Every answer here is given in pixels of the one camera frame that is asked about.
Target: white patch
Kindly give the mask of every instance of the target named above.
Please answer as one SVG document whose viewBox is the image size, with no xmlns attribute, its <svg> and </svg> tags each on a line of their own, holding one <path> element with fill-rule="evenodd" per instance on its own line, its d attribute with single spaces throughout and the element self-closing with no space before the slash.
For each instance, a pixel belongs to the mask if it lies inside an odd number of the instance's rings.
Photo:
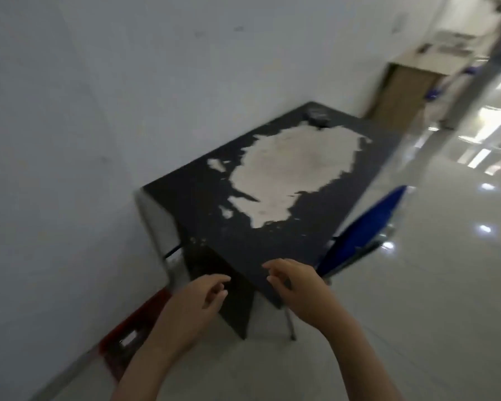
<svg viewBox="0 0 501 401">
<path fill-rule="evenodd" d="M 219 208 L 226 219 L 232 218 L 232 215 L 234 215 L 234 211 L 231 209 L 225 208 L 222 205 L 220 205 Z"/>
<path fill-rule="evenodd" d="M 227 168 L 223 166 L 219 159 L 208 159 L 208 166 L 214 170 L 218 170 L 221 173 L 227 171 Z"/>
<path fill-rule="evenodd" d="M 344 127 L 318 130 L 306 123 L 272 136 L 256 135 L 241 165 L 230 175 L 232 186 L 255 198 L 228 200 L 247 214 L 253 228 L 285 221 L 301 191 L 316 192 L 342 172 L 350 172 L 360 135 Z"/>
</svg>

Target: black table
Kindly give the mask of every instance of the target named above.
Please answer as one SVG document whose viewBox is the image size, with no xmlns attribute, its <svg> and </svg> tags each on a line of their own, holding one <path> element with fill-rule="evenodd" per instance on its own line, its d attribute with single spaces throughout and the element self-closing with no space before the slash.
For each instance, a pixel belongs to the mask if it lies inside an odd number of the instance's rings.
<svg viewBox="0 0 501 401">
<path fill-rule="evenodd" d="M 228 180 L 251 146 L 254 135 L 275 135 L 305 119 L 309 108 L 326 109 L 329 127 L 344 126 L 367 137 L 359 138 L 359 150 L 351 173 L 314 193 L 300 195 L 286 221 L 251 228 L 247 215 L 234 210 L 225 219 L 219 205 L 230 207 L 227 197 L 245 196 Z M 246 337 L 254 291 L 260 291 L 275 306 L 281 299 L 267 283 L 261 264 L 275 258 L 291 258 L 315 265 L 324 254 L 334 232 L 349 214 L 383 164 L 397 148 L 401 135 L 351 115 L 309 102 L 215 149 L 197 160 L 143 187 L 164 207 L 178 227 L 184 259 L 192 278 L 202 274 L 232 276 L 221 315 L 242 337 Z M 226 173 L 207 165 L 209 158 L 230 161 Z"/>
</svg>

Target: worn table surface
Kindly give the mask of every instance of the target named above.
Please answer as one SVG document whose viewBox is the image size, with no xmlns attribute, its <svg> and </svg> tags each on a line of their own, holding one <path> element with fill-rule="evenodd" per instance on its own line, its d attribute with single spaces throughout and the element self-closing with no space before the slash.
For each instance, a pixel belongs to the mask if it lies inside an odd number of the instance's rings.
<svg viewBox="0 0 501 401">
<path fill-rule="evenodd" d="M 289 209 L 292 216 L 286 221 L 253 229 L 249 217 L 233 207 L 233 217 L 225 219 L 219 206 L 230 208 L 227 198 L 242 196 L 228 180 L 245 154 L 241 149 L 256 141 L 254 135 L 275 135 L 299 125 L 309 107 L 326 108 L 330 127 L 341 125 L 366 137 L 358 139 L 360 150 L 355 153 L 352 172 L 342 173 L 317 192 L 300 195 Z M 267 283 L 267 272 L 261 264 L 275 258 L 317 263 L 327 242 L 394 152 L 400 138 L 399 134 L 369 121 L 309 102 L 147 184 L 144 190 L 173 215 L 189 236 L 215 250 L 278 306 L 281 301 Z M 225 165 L 227 172 L 210 168 L 207 165 L 210 158 L 230 161 Z"/>
</svg>

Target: metal chair leg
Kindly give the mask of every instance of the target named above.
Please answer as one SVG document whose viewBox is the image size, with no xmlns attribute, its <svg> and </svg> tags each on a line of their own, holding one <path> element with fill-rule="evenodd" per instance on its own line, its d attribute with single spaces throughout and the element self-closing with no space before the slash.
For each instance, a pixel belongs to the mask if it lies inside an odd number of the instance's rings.
<svg viewBox="0 0 501 401">
<path fill-rule="evenodd" d="M 295 335 L 295 326 L 293 325 L 293 320 L 291 319 L 291 314 L 289 313 L 289 308 L 288 307 L 284 307 L 284 313 L 286 314 L 286 319 L 287 319 L 287 327 L 289 329 L 289 333 L 290 333 L 290 339 L 292 341 L 296 341 L 297 340 L 297 336 Z"/>
</svg>

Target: floor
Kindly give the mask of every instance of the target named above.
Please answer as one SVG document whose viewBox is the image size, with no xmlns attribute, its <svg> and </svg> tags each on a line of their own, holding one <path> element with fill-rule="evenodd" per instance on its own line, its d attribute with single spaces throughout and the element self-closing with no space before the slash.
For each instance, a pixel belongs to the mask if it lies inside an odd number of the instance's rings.
<svg viewBox="0 0 501 401">
<path fill-rule="evenodd" d="M 413 127 L 351 218 L 400 183 L 416 189 L 396 235 L 332 289 L 405 399 L 501 400 L 501 79 L 455 132 L 430 118 Z M 250 326 L 241 341 L 216 320 L 158 399 L 347 399 L 316 330 L 295 320 L 289 341 L 282 312 L 262 298 Z M 56 400 L 104 400 L 114 386 L 97 359 Z"/>
</svg>

